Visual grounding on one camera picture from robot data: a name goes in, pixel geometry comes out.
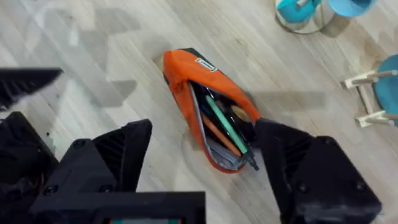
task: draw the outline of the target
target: chair leg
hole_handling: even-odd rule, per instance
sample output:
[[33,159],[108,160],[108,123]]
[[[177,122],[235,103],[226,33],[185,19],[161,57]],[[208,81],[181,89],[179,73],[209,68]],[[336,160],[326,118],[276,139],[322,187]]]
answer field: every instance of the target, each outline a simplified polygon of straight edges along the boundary
[[362,128],[368,127],[372,124],[383,124],[383,125],[388,125],[388,126],[395,125],[394,120],[391,118],[385,117],[384,116],[385,114],[386,114],[385,111],[378,111],[376,113],[357,117],[355,119],[359,123],[359,126]]

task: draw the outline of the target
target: wooden stool leg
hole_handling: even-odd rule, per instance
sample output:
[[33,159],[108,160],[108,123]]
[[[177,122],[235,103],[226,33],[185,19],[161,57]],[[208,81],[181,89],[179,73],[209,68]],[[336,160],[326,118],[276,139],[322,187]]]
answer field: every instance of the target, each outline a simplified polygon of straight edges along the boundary
[[384,124],[384,125],[388,125],[388,126],[395,125],[395,122],[390,119],[368,118],[368,119],[366,119],[366,122],[371,123],[371,124]]
[[353,80],[353,84],[354,85],[372,84],[378,81],[379,78],[363,78],[363,79]]
[[390,77],[398,75],[398,70],[391,70],[391,71],[386,71],[386,72],[379,72],[375,74],[370,74],[368,75],[368,78],[382,78],[382,77]]
[[398,119],[398,114],[384,114],[383,117],[388,119]]
[[303,7],[303,5],[305,4],[305,3],[307,3],[309,0],[298,0],[297,2],[296,2],[296,7]]
[[365,105],[366,111],[368,112],[368,114],[373,114],[372,104],[371,101],[369,100],[365,88],[363,86],[358,86],[358,90],[359,90],[359,95],[362,98],[363,104]]

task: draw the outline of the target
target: blue stool seat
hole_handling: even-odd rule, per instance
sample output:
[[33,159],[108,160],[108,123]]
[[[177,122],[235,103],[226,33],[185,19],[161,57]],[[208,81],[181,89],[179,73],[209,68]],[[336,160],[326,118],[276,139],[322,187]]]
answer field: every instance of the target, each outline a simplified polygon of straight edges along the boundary
[[[398,70],[398,54],[383,61],[378,72]],[[374,92],[380,106],[388,114],[398,114],[398,76],[382,77],[374,84]]]

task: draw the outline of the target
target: orange pencil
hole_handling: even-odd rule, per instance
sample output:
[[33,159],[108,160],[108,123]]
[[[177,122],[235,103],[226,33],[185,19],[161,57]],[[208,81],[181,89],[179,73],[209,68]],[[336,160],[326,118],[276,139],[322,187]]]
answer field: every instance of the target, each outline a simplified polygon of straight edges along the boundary
[[234,144],[231,143],[230,140],[228,140],[228,138],[224,136],[221,131],[219,131],[219,129],[210,121],[210,119],[206,115],[202,114],[201,117],[207,128],[209,128],[229,150],[231,150],[235,155],[241,156],[241,152],[234,146]]

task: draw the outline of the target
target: light wood floor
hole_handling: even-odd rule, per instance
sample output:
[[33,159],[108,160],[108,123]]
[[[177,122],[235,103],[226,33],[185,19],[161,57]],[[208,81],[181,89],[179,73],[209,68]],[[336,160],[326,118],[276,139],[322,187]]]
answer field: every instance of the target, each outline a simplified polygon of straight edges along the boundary
[[265,169],[213,169],[160,76],[162,52],[194,47],[250,92],[264,117],[333,136],[383,203],[376,223],[398,223],[398,129],[358,128],[358,92],[340,86],[398,52],[398,1],[311,35],[281,29],[273,8],[273,0],[1,0],[0,64],[64,69],[14,107],[57,158],[76,138],[149,118],[139,191],[206,190],[208,223],[280,223]]

